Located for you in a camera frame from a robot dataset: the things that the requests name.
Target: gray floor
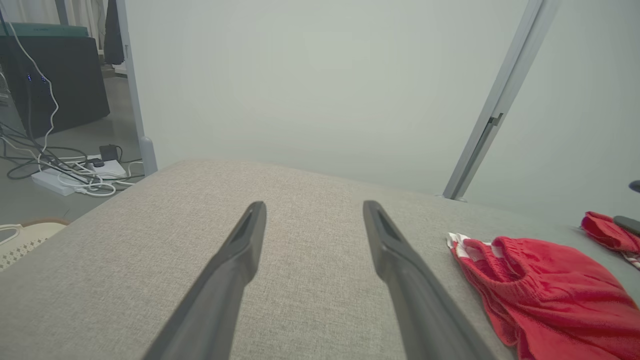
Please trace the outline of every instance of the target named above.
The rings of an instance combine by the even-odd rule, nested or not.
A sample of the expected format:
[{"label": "gray floor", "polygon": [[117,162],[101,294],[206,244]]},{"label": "gray floor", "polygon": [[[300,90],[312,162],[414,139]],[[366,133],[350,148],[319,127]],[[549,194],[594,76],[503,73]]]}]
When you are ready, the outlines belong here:
[{"label": "gray floor", "polygon": [[[127,79],[105,79],[104,85],[111,108],[109,116],[91,124],[52,134],[48,139],[49,145],[73,147],[87,154],[99,154],[99,146],[112,143],[124,150],[123,160],[138,159],[140,148]],[[77,156],[63,151],[56,151],[56,155]],[[19,224],[42,217],[60,217],[73,221],[111,198],[96,198],[80,193],[62,196],[36,185],[31,178],[9,180],[5,174],[13,167],[13,163],[0,159],[0,225]],[[142,166],[133,165],[132,170],[140,174]]]}]

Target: power strip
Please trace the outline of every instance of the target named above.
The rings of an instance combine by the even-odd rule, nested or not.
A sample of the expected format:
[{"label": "power strip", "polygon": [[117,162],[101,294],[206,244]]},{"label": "power strip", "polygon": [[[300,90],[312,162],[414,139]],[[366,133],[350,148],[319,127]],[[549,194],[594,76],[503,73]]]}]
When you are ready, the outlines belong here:
[{"label": "power strip", "polygon": [[[71,195],[76,192],[74,188],[63,185],[60,180],[58,180],[58,174],[60,173],[57,170],[48,168],[47,170],[43,170],[41,172],[33,174],[31,176],[31,179],[34,183],[43,186],[53,192],[56,192],[62,196]],[[82,183],[78,180],[74,180],[68,176],[63,177],[65,183],[82,185]]]},{"label": "power strip", "polygon": [[[87,158],[100,159],[100,155],[90,155]],[[115,175],[114,177],[109,177],[108,175],[102,175],[102,174],[100,175],[100,177],[102,178],[105,184],[110,184],[114,180],[117,180],[118,177],[123,177],[127,175],[127,171],[122,167],[122,165],[118,162],[118,160],[105,161],[103,167],[93,167],[93,164],[87,164],[87,168],[95,172],[105,172],[109,174],[114,174]],[[60,174],[59,171],[52,168],[48,168],[47,170],[43,170],[41,172],[37,172],[31,175],[31,179],[33,180],[34,183],[40,186],[43,186],[53,192],[56,192],[62,196],[71,195],[74,192],[76,192],[75,188],[62,184],[60,180],[58,180],[58,174]],[[69,176],[62,175],[62,180],[65,183],[69,183],[69,184],[84,185],[83,183],[79,182],[78,180],[72,179]]]},{"label": "power strip", "polygon": [[[100,155],[91,155],[88,156],[89,159],[101,159]],[[87,168],[95,171],[95,172],[105,172],[108,174],[113,174],[113,177],[109,177],[108,175],[100,174],[102,180],[109,184],[112,180],[117,180],[119,177],[127,176],[127,171],[120,165],[118,160],[109,160],[104,162],[103,167],[95,167],[93,164],[87,164]]]}]

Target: gray fabric surface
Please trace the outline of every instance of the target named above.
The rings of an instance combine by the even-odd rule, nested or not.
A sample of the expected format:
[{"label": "gray fabric surface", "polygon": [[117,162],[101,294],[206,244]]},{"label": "gray fabric surface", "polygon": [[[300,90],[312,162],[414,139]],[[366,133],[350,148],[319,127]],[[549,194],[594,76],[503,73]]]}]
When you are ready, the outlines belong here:
[{"label": "gray fabric surface", "polygon": [[578,229],[256,163],[188,161],[107,201],[0,274],[3,359],[139,359],[249,203],[268,209],[232,359],[403,359],[362,202],[380,202],[495,352],[481,301],[445,244],[530,237],[578,248],[640,300],[640,272]]}]

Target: red and white cloth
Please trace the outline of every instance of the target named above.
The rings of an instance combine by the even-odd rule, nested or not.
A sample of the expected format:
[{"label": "red and white cloth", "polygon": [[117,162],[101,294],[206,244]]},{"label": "red and white cloth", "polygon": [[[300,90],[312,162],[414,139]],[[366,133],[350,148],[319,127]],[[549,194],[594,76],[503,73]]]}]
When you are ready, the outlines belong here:
[{"label": "red and white cloth", "polygon": [[578,250],[452,233],[447,244],[498,337],[517,346],[521,360],[640,359],[640,310],[607,269]]},{"label": "red and white cloth", "polygon": [[588,211],[582,219],[582,229],[587,235],[609,250],[618,251],[640,270],[640,238],[614,224],[607,215]]}]

